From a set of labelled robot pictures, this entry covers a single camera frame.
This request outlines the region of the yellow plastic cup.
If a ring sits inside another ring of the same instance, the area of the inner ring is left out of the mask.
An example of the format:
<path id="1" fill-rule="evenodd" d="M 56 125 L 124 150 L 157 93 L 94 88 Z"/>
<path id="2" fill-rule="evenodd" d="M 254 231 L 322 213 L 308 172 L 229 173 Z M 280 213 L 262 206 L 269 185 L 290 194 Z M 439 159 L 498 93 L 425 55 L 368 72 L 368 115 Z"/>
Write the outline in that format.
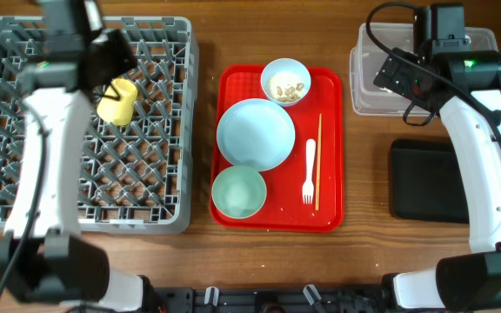
<path id="1" fill-rule="evenodd" d="M 136 100 L 136 85 L 130 80 L 116 78 L 104 92 L 97 106 L 97 114 L 106 123 L 125 126 L 132 120 Z"/>

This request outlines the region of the small light blue bowl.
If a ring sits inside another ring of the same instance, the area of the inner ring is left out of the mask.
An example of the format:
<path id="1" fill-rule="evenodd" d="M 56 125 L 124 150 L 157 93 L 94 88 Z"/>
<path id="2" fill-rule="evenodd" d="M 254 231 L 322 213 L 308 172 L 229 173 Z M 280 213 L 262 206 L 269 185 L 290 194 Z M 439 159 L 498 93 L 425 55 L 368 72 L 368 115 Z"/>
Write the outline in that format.
<path id="1" fill-rule="evenodd" d="M 293 73 L 299 75 L 300 79 L 305 84 L 304 94 L 303 94 L 303 97 L 301 99 L 299 99 L 295 102 L 281 103 L 281 102 L 274 100 L 269 95 L 269 92 L 267 91 L 267 89 L 268 89 L 267 81 L 276 73 L 283 72 L 283 71 L 290 71 L 290 72 L 293 72 Z M 282 107 L 291 107 L 291 106 L 297 104 L 298 102 L 300 102 L 301 100 L 303 100 L 306 97 L 306 95 L 308 94 L 308 92 L 311 88 L 311 74 L 307 70 L 307 68 L 299 61 L 291 59 L 291 58 L 279 58 L 279 59 L 276 59 L 274 61 L 271 61 L 270 63 L 268 63 L 264 67 L 262 74 L 261 74 L 261 77 L 260 77 L 260 84 L 261 84 L 262 90 L 263 90 L 264 94 L 266 95 L 266 97 L 269 100 L 271 100 L 273 103 L 276 103 Z"/>

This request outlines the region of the large light blue plate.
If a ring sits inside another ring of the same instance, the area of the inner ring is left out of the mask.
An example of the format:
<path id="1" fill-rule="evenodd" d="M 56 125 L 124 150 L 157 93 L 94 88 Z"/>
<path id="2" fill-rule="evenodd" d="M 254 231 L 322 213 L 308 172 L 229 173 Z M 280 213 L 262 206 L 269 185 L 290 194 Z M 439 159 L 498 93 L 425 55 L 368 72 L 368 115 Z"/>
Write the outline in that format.
<path id="1" fill-rule="evenodd" d="M 250 98 L 232 105 L 217 124 L 217 147 L 232 165 L 267 171 L 283 163 L 296 142 L 296 130 L 281 106 Z"/>

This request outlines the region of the green bowl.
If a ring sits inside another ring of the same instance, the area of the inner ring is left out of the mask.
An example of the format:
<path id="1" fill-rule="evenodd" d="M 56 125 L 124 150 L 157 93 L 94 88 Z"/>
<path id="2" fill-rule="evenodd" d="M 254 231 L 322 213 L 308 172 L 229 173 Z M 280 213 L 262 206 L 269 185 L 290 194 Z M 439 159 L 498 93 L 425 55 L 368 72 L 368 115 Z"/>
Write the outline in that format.
<path id="1" fill-rule="evenodd" d="M 246 219 L 256 215 L 264 206 L 268 195 L 261 174 L 247 166 L 230 166 L 214 179 L 212 202 L 219 212 L 233 219 Z"/>

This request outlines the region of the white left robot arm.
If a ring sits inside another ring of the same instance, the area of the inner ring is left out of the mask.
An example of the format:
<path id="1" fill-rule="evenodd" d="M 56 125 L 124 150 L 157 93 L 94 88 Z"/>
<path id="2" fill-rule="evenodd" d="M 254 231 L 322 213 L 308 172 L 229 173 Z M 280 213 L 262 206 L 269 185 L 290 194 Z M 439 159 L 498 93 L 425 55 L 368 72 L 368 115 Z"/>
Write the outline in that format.
<path id="1" fill-rule="evenodd" d="M 135 66 L 94 1 L 43 1 L 44 52 L 17 75 L 25 138 L 17 197 L 0 238 L 0 297 L 111 312 L 143 311 L 153 289 L 110 267 L 81 238 L 78 179 L 92 91 Z"/>

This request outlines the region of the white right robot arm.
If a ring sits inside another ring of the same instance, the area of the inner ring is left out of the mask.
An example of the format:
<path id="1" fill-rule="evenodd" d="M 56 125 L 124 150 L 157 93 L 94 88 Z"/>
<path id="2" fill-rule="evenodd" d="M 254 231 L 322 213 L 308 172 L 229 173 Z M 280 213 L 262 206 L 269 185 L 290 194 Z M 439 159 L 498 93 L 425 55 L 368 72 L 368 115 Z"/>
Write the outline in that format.
<path id="1" fill-rule="evenodd" d="M 388 49 L 376 86 L 440 117 L 470 222 L 467 255 L 388 276 L 399 310 L 501 309 L 501 55 L 473 50 L 460 3 L 414 6 L 413 50 Z"/>

